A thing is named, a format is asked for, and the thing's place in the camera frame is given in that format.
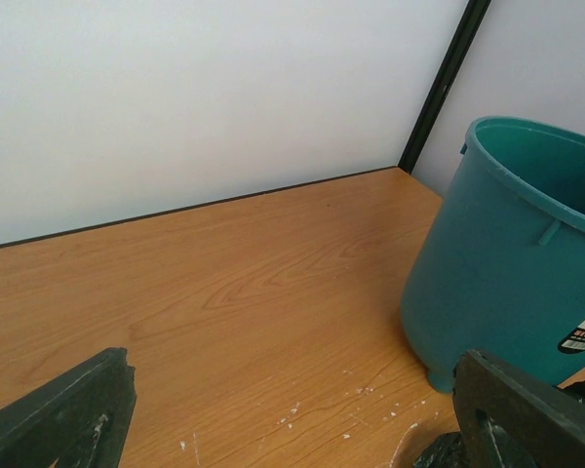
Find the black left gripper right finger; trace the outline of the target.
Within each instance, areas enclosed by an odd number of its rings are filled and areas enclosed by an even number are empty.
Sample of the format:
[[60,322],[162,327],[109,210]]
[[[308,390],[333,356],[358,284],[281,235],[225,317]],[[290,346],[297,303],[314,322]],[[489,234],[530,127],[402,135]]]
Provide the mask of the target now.
[[453,406],[473,467],[505,467],[491,423],[541,467],[585,467],[585,405],[507,363],[467,351]]

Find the teal plastic trash bin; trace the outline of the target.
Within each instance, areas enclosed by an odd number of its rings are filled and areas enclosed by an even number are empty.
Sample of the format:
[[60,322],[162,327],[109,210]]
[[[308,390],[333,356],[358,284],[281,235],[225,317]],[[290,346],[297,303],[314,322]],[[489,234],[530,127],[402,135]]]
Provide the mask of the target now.
[[448,393],[469,349],[557,385],[585,368],[585,136],[510,117],[466,132],[401,320]]

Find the black plastic trash bag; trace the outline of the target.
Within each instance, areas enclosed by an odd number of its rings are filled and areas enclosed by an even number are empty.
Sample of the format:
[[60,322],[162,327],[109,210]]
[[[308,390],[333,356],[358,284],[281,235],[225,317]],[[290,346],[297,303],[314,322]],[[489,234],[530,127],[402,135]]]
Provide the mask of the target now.
[[[574,382],[561,391],[585,406],[585,380]],[[506,431],[490,422],[490,429],[497,451],[505,467],[539,467],[532,456],[516,443]],[[471,467],[463,437],[460,432],[439,436],[415,460],[414,467]]]

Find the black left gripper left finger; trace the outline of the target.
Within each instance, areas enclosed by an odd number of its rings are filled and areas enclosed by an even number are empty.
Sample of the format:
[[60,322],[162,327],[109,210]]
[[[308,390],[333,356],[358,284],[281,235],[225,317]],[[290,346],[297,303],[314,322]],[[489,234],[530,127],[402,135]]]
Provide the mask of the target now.
[[0,467],[117,467],[136,401],[127,350],[107,348],[0,409]]

